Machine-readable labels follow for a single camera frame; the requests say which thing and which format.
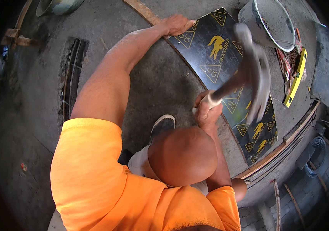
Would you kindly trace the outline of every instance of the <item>wire coil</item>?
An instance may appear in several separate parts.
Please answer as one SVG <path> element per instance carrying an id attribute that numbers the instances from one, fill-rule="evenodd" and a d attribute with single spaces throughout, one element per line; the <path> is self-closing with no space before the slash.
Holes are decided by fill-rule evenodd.
<path id="1" fill-rule="evenodd" d="M 319 173 L 320 167 L 324 164 L 324 161 L 325 161 L 326 143 L 325 143 L 325 140 L 321 136 L 317 136 L 310 142 L 310 145 L 312 145 L 312 147 L 314 147 L 315 150 L 320 150 L 320 152 L 324 151 L 323 161 L 319 166 L 316 167 L 316 170 L 311 169 L 311 167 L 308 164 L 311 161 L 311 158 L 308 160 L 308 162 L 305 165 L 306 175 L 308 175 L 311 178 L 315 178 L 315 177 L 317 177 L 317 174 Z"/>

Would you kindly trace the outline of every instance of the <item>gray bucket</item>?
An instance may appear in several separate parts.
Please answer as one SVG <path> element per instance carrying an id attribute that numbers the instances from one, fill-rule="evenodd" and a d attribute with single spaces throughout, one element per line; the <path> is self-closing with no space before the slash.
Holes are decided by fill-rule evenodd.
<path id="1" fill-rule="evenodd" d="M 47 14 L 69 14 L 75 11 L 84 0 L 40 0 L 36 8 L 36 16 Z"/>
<path id="2" fill-rule="evenodd" d="M 251 0 L 240 10 L 238 19 L 248 26 L 256 43 L 277 47 L 285 52 L 293 50 L 293 23 L 278 0 Z"/>

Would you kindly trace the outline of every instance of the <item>shoe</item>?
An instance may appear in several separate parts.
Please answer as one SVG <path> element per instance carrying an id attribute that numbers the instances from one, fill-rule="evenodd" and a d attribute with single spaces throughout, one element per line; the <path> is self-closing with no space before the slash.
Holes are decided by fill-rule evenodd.
<path id="1" fill-rule="evenodd" d="M 169 114 L 161 116 L 153 125 L 152 132 L 150 133 L 149 144 L 152 144 L 154 137 L 156 137 L 158 134 L 167 130 L 175 129 L 175 126 L 176 120 L 173 116 Z"/>

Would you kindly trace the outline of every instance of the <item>black plywood board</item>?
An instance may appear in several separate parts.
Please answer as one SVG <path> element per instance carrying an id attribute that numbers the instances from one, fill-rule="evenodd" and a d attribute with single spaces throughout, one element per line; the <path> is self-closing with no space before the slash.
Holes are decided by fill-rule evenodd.
<path id="1" fill-rule="evenodd" d="M 196 21 L 193 27 L 169 41 L 194 70 L 207 89 L 218 89 L 238 69 L 243 49 L 233 39 L 235 21 L 224 8 Z M 242 85 L 222 99 L 227 122 L 236 136 L 246 163 L 255 163 L 276 141 L 277 128 L 271 97 L 262 120 L 246 124 L 252 90 Z"/>

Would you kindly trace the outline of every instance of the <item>left hand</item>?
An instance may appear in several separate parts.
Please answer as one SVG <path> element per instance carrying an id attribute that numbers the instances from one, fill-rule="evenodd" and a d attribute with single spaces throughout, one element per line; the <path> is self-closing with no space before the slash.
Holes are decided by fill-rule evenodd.
<path id="1" fill-rule="evenodd" d="M 194 23 L 195 20 L 189 20 L 181 14 L 174 14 L 163 19 L 158 25 L 162 25 L 166 28 L 167 35 L 177 36 L 192 27 Z"/>

